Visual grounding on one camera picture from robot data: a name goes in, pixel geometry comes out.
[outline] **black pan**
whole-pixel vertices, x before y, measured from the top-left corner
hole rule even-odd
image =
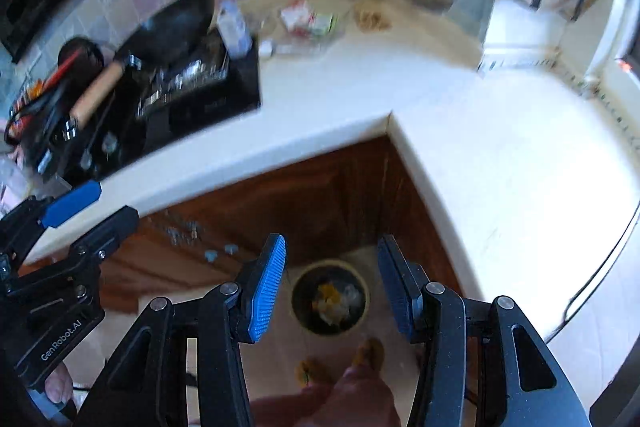
[[[132,57],[137,67],[168,69],[189,55],[206,35],[213,9],[214,0],[177,0],[143,22],[69,112],[77,130],[84,128],[113,90]]]

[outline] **ribbed blue pad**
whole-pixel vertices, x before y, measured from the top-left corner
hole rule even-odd
[[[80,185],[75,190],[60,196],[51,203],[45,210],[40,222],[45,229],[47,227],[56,229],[67,219],[71,219],[78,212],[98,201],[101,191],[100,184],[95,181]]]
[[[396,318],[398,331],[402,333],[408,341],[414,334],[414,320],[412,318],[411,300],[406,294],[404,285],[400,280],[398,269],[391,259],[391,253],[384,245],[378,245],[378,269],[380,277],[385,286],[386,298],[391,305]]]
[[[282,272],[287,257],[284,238],[279,236],[274,242],[271,256],[264,268],[260,282],[252,302],[252,320],[249,324],[249,336],[255,343],[260,340],[269,327],[271,312],[276,302],[276,295],[280,287]]]

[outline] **white countertop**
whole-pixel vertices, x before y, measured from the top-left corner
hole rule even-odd
[[[347,9],[347,0],[311,0]],[[427,203],[465,294],[510,295],[543,335],[622,235],[640,170],[610,117],[545,72],[474,70],[446,20],[398,4],[394,27],[322,57],[260,65],[260,110],[146,156],[100,200],[47,230],[29,260],[124,204],[141,215],[236,180],[388,133]]]

